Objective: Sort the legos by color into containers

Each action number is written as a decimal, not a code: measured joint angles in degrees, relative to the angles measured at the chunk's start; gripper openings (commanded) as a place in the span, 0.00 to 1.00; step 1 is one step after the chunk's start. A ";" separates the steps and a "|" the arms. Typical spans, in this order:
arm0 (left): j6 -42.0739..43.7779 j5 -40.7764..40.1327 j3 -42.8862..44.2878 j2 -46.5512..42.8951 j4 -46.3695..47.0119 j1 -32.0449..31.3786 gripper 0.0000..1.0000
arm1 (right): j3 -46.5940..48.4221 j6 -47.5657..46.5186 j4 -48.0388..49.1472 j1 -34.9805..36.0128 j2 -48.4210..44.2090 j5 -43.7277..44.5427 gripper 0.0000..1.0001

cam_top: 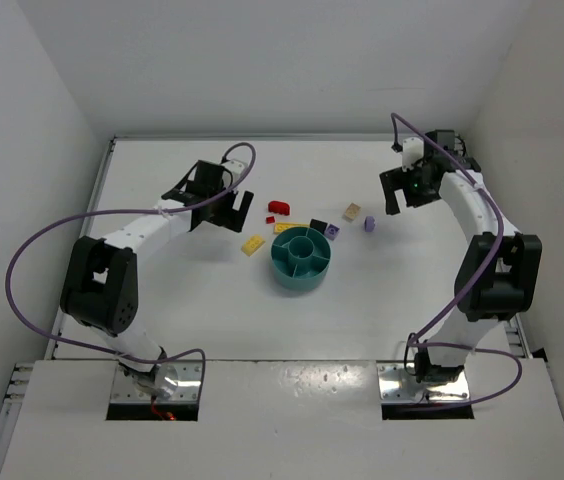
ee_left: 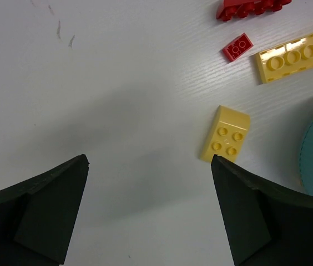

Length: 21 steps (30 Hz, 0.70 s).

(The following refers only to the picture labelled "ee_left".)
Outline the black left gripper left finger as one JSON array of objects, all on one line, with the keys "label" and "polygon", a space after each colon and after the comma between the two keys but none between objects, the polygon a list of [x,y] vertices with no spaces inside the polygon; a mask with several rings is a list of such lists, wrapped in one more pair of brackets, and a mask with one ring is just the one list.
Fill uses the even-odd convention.
[{"label": "black left gripper left finger", "polygon": [[76,156],[0,190],[0,265],[63,265],[89,161]]}]

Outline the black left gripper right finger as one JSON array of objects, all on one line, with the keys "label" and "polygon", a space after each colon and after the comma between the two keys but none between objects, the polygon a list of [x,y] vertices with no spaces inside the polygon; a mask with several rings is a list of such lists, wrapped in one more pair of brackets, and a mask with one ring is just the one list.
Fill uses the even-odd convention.
[{"label": "black left gripper right finger", "polygon": [[313,265],[313,196],[221,156],[211,170],[235,265]]}]

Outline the yellow sloped lego brick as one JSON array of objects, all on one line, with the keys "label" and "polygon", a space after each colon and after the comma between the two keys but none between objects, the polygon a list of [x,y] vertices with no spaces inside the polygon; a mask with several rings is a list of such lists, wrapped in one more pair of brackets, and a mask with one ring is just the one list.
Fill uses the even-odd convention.
[{"label": "yellow sloped lego brick", "polygon": [[199,158],[211,163],[214,155],[235,162],[250,128],[250,116],[225,106],[217,108]]}]

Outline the small red lego plate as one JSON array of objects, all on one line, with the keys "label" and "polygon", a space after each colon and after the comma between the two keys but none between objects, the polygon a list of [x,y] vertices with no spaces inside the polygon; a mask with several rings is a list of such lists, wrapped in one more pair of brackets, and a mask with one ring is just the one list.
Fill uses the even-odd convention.
[{"label": "small red lego plate", "polygon": [[246,33],[243,33],[242,35],[235,38],[228,45],[226,45],[222,49],[222,52],[224,53],[225,57],[227,58],[229,62],[234,62],[237,60],[237,58],[242,56],[252,47],[253,47],[253,43],[251,42],[249,37],[246,35]]}]

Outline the long yellow lego plate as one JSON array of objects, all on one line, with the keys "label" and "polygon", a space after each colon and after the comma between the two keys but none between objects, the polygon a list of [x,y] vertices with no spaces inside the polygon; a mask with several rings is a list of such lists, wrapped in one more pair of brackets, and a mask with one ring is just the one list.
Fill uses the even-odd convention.
[{"label": "long yellow lego plate", "polygon": [[313,68],[313,33],[255,54],[263,84]]}]

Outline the large red lego brick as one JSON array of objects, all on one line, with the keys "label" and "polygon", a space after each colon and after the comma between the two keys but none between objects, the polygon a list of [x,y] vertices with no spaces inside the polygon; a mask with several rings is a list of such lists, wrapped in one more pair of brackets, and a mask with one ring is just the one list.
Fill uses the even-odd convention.
[{"label": "large red lego brick", "polygon": [[223,0],[216,11],[216,19],[227,22],[233,18],[243,19],[266,12],[278,12],[292,0]]}]

